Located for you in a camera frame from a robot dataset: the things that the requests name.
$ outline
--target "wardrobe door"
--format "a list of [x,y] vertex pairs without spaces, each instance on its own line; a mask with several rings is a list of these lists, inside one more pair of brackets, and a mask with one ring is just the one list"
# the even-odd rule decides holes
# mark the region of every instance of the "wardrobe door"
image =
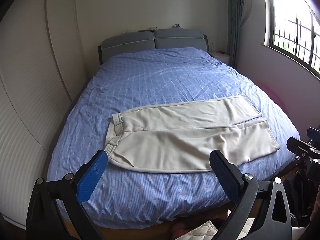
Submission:
[[46,0],[13,2],[0,23],[0,75],[21,121],[49,151],[71,98],[46,23]]
[[59,71],[73,101],[87,83],[75,0],[47,0],[50,39]]
[[13,109],[0,81],[0,211],[20,227],[26,225],[32,189],[47,156]]

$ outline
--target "white wall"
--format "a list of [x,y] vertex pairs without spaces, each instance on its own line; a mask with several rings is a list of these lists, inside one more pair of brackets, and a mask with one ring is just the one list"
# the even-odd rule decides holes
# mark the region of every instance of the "white wall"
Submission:
[[86,64],[91,74],[99,66],[97,47],[126,30],[149,27],[196,28],[208,36],[215,49],[228,42],[227,0],[76,0],[76,10]]
[[265,0],[253,0],[248,20],[241,27],[238,71],[255,84],[273,90],[289,112],[302,139],[310,126],[320,124],[320,82],[287,56],[262,46],[266,30]]

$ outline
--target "mattress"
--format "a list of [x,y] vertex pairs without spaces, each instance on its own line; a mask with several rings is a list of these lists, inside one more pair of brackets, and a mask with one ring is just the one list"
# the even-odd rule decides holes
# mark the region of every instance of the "mattress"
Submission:
[[[104,149],[114,113],[137,106],[191,102],[244,95],[262,112],[280,150],[242,164],[242,173],[267,179],[295,155],[287,139],[299,134],[259,87],[236,70],[195,48],[154,49],[120,54],[101,65],[68,116],[52,155],[48,180],[75,173]],[[107,228],[145,228],[227,201],[213,172],[156,174],[108,164],[83,206],[93,222]],[[62,215],[67,214],[58,203]]]

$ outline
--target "window frame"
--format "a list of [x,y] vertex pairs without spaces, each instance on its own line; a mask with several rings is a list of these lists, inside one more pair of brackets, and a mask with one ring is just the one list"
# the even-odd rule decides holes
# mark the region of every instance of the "window frame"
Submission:
[[313,54],[314,54],[314,45],[315,45],[315,38],[316,38],[316,33],[315,33],[315,29],[314,29],[314,24],[313,24],[313,14],[312,14],[311,9],[310,9],[310,13],[311,13],[311,48],[310,48],[309,64],[306,63],[305,61],[303,61],[302,59],[300,59],[297,56],[298,46],[303,47],[301,44],[298,43],[299,26],[300,26],[300,29],[301,29],[301,25],[299,25],[298,17],[296,17],[296,22],[295,22],[296,27],[297,27],[296,28],[296,33],[295,33],[295,39],[296,39],[296,41],[295,41],[295,49],[294,49],[295,54],[292,54],[292,53],[288,52],[287,50],[285,50],[285,49],[283,49],[281,47],[278,47],[278,46],[273,44],[273,40],[275,38],[275,7],[274,7],[273,0],[269,0],[269,10],[270,10],[269,47],[271,47],[271,48],[273,48],[273,49],[275,49],[275,50],[287,55],[290,58],[292,58],[293,60],[298,62],[300,65],[302,65],[303,67],[305,67],[309,71],[311,71],[311,73],[313,73],[317,78],[320,79],[320,73],[318,73],[313,67],[311,67],[312,59],[313,59],[313,56],[314,56]]

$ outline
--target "teal curtain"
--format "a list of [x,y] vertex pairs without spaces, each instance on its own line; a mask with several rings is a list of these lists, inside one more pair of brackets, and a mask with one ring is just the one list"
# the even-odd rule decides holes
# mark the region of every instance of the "teal curtain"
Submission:
[[233,68],[236,68],[243,4],[244,0],[228,0],[229,32],[227,53],[230,55],[229,65]]

